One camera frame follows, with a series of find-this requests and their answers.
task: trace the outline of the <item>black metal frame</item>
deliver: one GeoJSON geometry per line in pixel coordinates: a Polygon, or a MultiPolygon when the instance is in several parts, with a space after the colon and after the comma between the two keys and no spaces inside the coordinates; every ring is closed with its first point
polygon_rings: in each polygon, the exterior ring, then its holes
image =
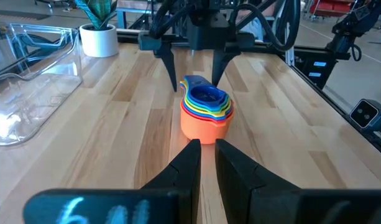
{"type": "MultiPolygon", "coordinates": [[[[118,41],[120,43],[132,43],[132,44],[138,44],[138,32],[131,32],[131,31],[117,31],[118,41]]],[[[171,45],[173,47],[189,47],[189,44],[185,38],[178,37],[175,35],[164,35],[162,37],[162,40],[171,42],[171,45]]],[[[272,47],[270,44],[267,43],[260,43],[256,42],[253,47],[249,48],[242,48],[242,52],[253,52],[253,53],[260,53],[260,54],[275,54],[278,55],[281,59],[284,59],[285,52],[281,52],[274,47],[272,47]]],[[[294,46],[294,54],[295,57],[298,60],[305,59],[305,58],[320,58],[320,59],[326,59],[326,60],[349,60],[350,54],[349,53],[334,53],[330,52],[324,48],[321,47],[305,47],[305,46],[294,46]]],[[[369,133],[362,132],[359,128],[357,128],[357,125],[353,123],[349,119],[349,115],[340,108],[335,102],[330,99],[323,91],[321,86],[317,85],[315,82],[313,82],[308,76],[306,76],[299,68],[296,68],[294,66],[291,66],[295,73],[297,73],[307,84],[309,84],[312,89],[314,89],[317,94],[322,97],[330,106],[332,106],[353,128],[355,128],[363,137],[366,138],[375,148],[377,148],[381,152],[381,141],[377,139],[376,136],[373,136],[369,133]]]]}

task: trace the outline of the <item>floor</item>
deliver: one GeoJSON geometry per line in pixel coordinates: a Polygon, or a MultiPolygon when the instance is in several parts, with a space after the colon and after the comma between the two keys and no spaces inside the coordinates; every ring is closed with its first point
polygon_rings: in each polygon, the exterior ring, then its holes
{"type": "MultiPolygon", "coordinates": [[[[60,27],[78,27],[89,22],[81,10],[63,12],[63,8],[59,6],[49,9],[46,4],[40,3],[35,6],[32,1],[0,0],[0,10],[13,10],[12,5],[22,12],[50,14],[51,17],[41,21],[23,21],[6,17],[0,20],[60,27]]],[[[127,13],[128,25],[139,16],[140,14],[127,13]]],[[[324,47],[333,37],[331,28],[335,22],[335,18],[314,22],[302,19],[296,44],[324,47]]],[[[357,39],[356,44],[363,52],[362,60],[355,62],[350,59],[337,63],[324,88],[324,92],[347,112],[350,112],[362,98],[381,103],[381,45],[369,43],[380,40],[381,30],[375,29],[357,39]]]]}

